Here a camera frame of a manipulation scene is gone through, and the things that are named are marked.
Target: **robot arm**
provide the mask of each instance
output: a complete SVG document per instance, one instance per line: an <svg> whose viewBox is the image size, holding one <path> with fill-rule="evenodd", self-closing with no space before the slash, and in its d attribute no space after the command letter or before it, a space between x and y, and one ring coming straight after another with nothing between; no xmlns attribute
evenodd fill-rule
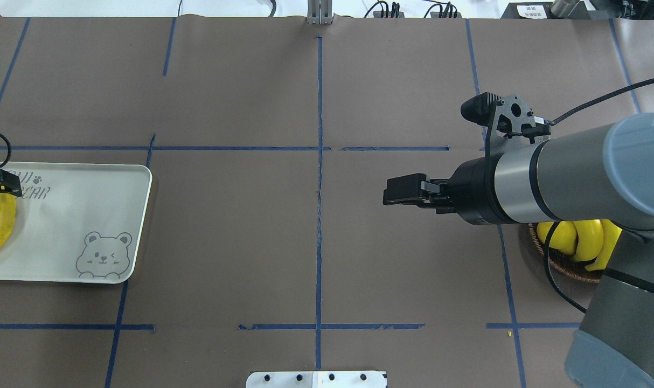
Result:
<svg viewBox="0 0 654 388"><path fill-rule="evenodd" d="M553 140L518 96L484 93L462 115L488 127L485 157L450 179L389 179L383 203L458 213L477 225L612 219L624 233L566 370L578 386L653 387L654 113Z"/></svg>

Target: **blue tape line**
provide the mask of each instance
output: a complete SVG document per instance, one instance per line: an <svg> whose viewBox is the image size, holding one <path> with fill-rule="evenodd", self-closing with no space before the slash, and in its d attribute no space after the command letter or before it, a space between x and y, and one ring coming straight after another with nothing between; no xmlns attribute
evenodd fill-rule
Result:
<svg viewBox="0 0 654 388"><path fill-rule="evenodd" d="M627 64L624 62L624 56L622 55L620 40L617 38L617 29L615 29L615 22L612 19L610 19L609 21L610 21L610 30L612 31L612 38L613 40L615 40L615 49L617 50L617 56L620 58L620 65L622 65L624 79L627 81L627 85L630 85L631 79L628 75ZM629 93L631 93L631 99L633 100L633 106L636 108L636 113L640 113L641 107L638 104L638 98L636 98L636 91L629 91Z"/></svg>
<svg viewBox="0 0 654 388"><path fill-rule="evenodd" d="M169 45L166 47L166 57L164 58L164 70L162 70L162 76L166 77L167 71L169 71L169 56L171 55L171 44L174 42L174 30L176 29L176 18L171 18L171 30L169 30Z"/></svg>
<svg viewBox="0 0 654 388"><path fill-rule="evenodd" d="M315 271L315 370L322 369L322 35L317 35L317 265Z"/></svg>
<svg viewBox="0 0 654 388"><path fill-rule="evenodd" d="M126 305L127 292L128 280L123 282L123 287L121 289L121 300L119 302L119 312L116 316L116 324L114 325L114 339L112 340L112 351L109 355L109 366L107 367L105 388L109 388L111 386L111 378L114 371L114 361L116 361L116 350L119 347L119 334L121 333L121 322L123 320L123 307Z"/></svg>
<svg viewBox="0 0 654 388"><path fill-rule="evenodd" d="M578 329L579 322L489 323L487 329Z"/></svg>
<svg viewBox="0 0 654 388"><path fill-rule="evenodd" d="M152 331L152 333L156 331L154 324L122 324L121 330Z"/></svg>
<svg viewBox="0 0 654 388"><path fill-rule="evenodd" d="M150 162L152 162L152 148L155 145L155 137L157 137L157 133L152 134L152 139L150 139L150 145L148 147L148 157L145 160L145 167L148 169L150 168Z"/></svg>
<svg viewBox="0 0 654 388"><path fill-rule="evenodd" d="M254 324L253 326L246 327L242 324L239 325L239 330L315 330L316 325L312 323L279 323L279 324Z"/></svg>
<svg viewBox="0 0 654 388"><path fill-rule="evenodd" d="M475 52L473 51L473 37L470 33L470 20L465 20L465 35L468 39L468 52L470 53L470 68L473 70L473 85L475 86L475 95L480 94L480 84L478 83L478 70L475 67Z"/></svg>
<svg viewBox="0 0 654 388"><path fill-rule="evenodd" d="M6 76L4 77L4 82L2 83L2 88L0 89L0 105L2 104L2 98L4 98L4 92L6 92L6 86L9 85L9 79L11 78L11 72L13 71L13 67L16 64L16 59L18 59L18 54L21 51L21 46L23 46L23 41L25 39L26 33L27 33L27 27L30 25L30 18L26 18L26 24L23 26L23 32L21 32L21 36L18 38L18 44L16 45L16 51L13 53L13 57L11 58L11 63L9 64L9 69L6 71Z"/></svg>
<svg viewBox="0 0 654 388"><path fill-rule="evenodd" d="M340 151L448 151L449 145L441 147L343 147Z"/></svg>
<svg viewBox="0 0 654 388"><path fill-rule="evenodd" d="M418 330L424 323L324 323L325 330Z"/></svg>
<svg viewBox="0 0 654 388"><path fill-rule="evenodd" d="M320 330L418 330L425 327L424 323L323 323ZM239 330L315 330L312 323L278 323L254 324L250 327L239 325Z"/></svg>
<svg viewBox="0 0 654 388"><path fill-rule="evenodd" d="M502 263L504 264L504 282L506 282L506 296L509 299L509 314L511 315L511 323L517 324L516 308L514 307L514 293L511 290L511 277L509 276L509 261L506 258L506 245L504 245L504 232L502 226L497 225L499 231L499 241L502 243ZM521 388L526 388L526 373L524 372L524 356L521 354L521 341L519 339L519 330L514 330L514 348L516 349L516 363L519 366L519 380L521 381Z"/></svg>

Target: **metal bracket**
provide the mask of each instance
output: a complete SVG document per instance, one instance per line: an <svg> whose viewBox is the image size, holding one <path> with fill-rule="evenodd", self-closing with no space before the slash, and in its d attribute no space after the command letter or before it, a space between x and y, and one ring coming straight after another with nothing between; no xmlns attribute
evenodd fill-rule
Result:
<svg viewBox="0 0 654 388"><path fill-rule="evenodd" d="M332 0L308 0L308 24L332 24Z"/></svg>
<svg viewBox="0 0 654 388"><path fill-rule="evenodd" d="M246 388L387 388L383 371L255 372Z"/></svg>
<svg viewBox="0 0 654 388"><path fill-rule="evenodd" d="M523 147L522 142L511 142L512 137L521 137L522 130L534 127L533 111L519 96L499 98L490 108L488 135L491 155L485 153L485 157L499 157L511 149Z"/></svg>

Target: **white label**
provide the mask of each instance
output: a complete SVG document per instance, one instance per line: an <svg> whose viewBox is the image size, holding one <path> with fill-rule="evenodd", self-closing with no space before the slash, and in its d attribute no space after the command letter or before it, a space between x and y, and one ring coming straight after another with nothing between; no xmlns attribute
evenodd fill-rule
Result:
<svg viewBox="0 0 654 388"><path fill-rule="evenodd" d="M547 19L547 12L542 5L517 5L520 17L526 19Z"/></svg>

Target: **bolt hole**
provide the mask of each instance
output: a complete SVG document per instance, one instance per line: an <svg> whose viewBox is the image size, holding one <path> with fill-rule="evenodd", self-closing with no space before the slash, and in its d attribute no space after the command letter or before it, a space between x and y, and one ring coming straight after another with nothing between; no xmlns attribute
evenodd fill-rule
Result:
<svg viewBox="0 0 654 388"><path fill-rule="evenodd" d="M521 115L521 107L518 103L511 104L511 113L513 113L515 117L519 117Z"/></svg>

